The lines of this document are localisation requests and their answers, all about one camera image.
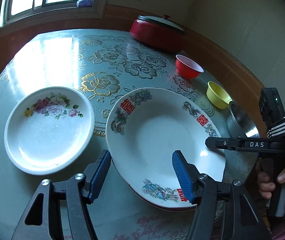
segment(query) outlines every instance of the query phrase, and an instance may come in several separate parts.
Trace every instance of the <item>plate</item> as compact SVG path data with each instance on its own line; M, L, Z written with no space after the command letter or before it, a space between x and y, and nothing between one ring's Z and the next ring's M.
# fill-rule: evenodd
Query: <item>plate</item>
M7 120L8 157L33 175L57 172L83 152L94 130L94 111L80 92L48 87L22 99Z
M222 181L225 156L205 146L220 137L210 118L192 101L165 89L134 90L116 102L106 124L106 141L121 177L144 200L167 210L188 209L172 167L181 150L200 173Z

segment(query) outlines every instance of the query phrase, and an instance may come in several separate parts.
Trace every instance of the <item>screw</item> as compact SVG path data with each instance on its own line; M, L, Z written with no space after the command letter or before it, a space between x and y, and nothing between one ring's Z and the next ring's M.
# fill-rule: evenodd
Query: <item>screw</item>
M234 185L235 186L240 186L241 185L241 181L238 180L238 179L234 180Z
M76 175L75 175L75 179L82 179L84 177L84 174L82 174L82 173L77 173Z
M49 182L50 182L49 179L43 179L43 180L41 181L41 184L42 184L43 186L47 186L47 185L49 184Z
M200 178L200 179L208 179L208 175L207 175L207 174L204 174L204 173L201 173L201 174L199 175L199 178Z

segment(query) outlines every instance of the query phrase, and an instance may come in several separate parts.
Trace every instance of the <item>hand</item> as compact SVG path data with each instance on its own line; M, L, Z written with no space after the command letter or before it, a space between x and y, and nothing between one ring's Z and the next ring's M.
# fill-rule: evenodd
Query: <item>hand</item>
M269 175L262 171L260 162L258 162L256 170L258 171L257 184L259 187L259 193L263 198L270 199L272 195L271 192L275 189L276 185L273 182L270 182ZM285 168L278 175L277 181L280 184L285 183Z

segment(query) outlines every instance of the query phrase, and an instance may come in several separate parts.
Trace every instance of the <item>metal bowl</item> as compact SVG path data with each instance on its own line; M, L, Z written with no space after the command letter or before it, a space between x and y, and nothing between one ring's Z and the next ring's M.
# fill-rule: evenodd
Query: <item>metal bowl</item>
M231 137L259 137L259 132L247 112L236 102L229 103L229 115L226 119L228 132Z

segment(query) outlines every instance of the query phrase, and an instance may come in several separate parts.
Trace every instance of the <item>yellow bowl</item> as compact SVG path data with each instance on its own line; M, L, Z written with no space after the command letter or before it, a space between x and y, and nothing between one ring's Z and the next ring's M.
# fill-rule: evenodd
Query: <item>yellow bowl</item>
M229 102L232 101L230 95L221 86L212 81L208 82L206 94L210 102L219 109L225 109L229 106Z

